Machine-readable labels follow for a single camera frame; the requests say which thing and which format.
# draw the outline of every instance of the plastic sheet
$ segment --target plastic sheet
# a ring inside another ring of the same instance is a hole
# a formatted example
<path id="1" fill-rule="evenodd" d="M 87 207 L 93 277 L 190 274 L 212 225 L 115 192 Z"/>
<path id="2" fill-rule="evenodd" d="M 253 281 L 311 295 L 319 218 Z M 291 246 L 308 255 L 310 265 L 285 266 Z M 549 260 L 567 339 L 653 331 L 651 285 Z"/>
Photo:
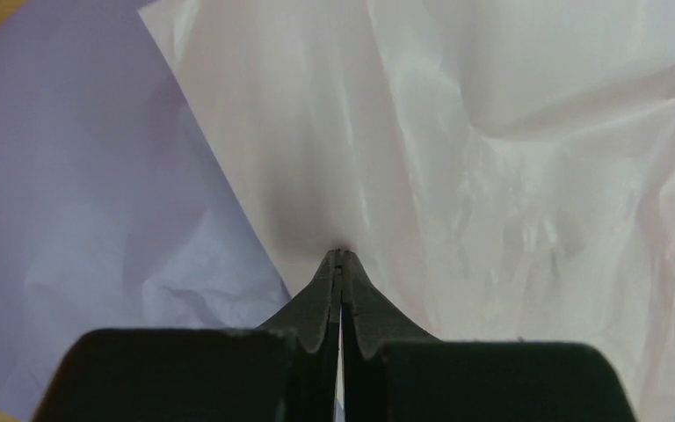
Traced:
<path id="1" fill-rule="evenodd" d="M 248 327 L 288 299 L 137 9 L 0 28 L 0 409 L 100 327 Z"/>
<path id="2" fill-rule="evenodd" d="M 141 15 L 292 292 L 350 247 L 442 338 L 594 345 L 675 420 L 675 0 Z"/>

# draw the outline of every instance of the crumpled white cloth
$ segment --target crumpled white cloth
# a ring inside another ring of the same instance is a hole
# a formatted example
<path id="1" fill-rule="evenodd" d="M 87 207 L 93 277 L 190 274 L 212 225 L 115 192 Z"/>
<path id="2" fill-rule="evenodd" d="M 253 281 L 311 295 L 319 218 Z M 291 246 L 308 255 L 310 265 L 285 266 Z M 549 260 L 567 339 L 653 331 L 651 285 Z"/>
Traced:
<path id="1" fill-rule="evenodd" d="M 573 340 L 675 420 L 675 0 L 162 0 L 292 292 L 336 246 L 447 339 Z"/>

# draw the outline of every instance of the purple fabric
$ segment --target purple fabric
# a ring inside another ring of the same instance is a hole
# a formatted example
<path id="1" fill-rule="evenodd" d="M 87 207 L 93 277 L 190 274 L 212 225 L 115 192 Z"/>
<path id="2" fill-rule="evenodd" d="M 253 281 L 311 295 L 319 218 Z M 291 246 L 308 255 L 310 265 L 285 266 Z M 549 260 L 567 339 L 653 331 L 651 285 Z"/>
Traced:
<path id="1" fill-rule="evenodd" d="M 287 301 L 143 0 L 32 0 L 0 28 L 0 409 L 29 418 L 98 327 L 253 326 Z"/>

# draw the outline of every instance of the purple cloth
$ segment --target purple cloth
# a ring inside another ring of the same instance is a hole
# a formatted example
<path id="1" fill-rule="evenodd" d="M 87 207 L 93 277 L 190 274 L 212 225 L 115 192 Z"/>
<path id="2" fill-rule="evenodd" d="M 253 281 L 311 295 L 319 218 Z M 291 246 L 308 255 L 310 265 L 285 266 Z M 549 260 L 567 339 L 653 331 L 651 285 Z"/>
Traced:
<path id="1" fill-rule="evenodd" d="M 29 418 L 98 327 L 253 326 L 287 293 L 136 10 L 0 28 L 0 409 Z"/>

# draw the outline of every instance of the lavender fabric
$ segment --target lavender fabric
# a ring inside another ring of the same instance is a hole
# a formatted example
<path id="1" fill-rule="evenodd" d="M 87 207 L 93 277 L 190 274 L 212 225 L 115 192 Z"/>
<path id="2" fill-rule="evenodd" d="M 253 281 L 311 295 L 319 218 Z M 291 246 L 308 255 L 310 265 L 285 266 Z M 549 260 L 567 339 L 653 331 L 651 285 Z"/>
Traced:
<path id="1" fill-rule="evenodd" d="M 32 0 L 0 28 L 0 409 L 99 327 L 243 327 L 287 300 L 144 0 Z"/>

